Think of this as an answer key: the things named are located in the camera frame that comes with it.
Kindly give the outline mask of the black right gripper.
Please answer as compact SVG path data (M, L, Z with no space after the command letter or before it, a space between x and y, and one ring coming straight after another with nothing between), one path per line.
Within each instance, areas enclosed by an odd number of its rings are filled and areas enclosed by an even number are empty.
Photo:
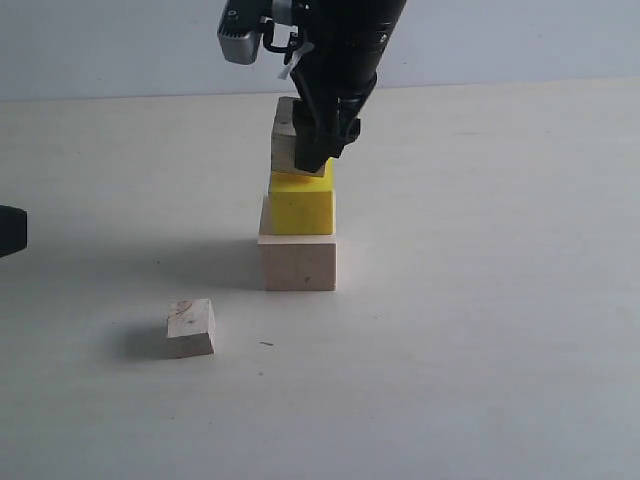
M313 44L292 71L294 166L318 173L360 135L359 113L400 18L398 1L295 1L293 24ZM318 125L330 125L329 154Z

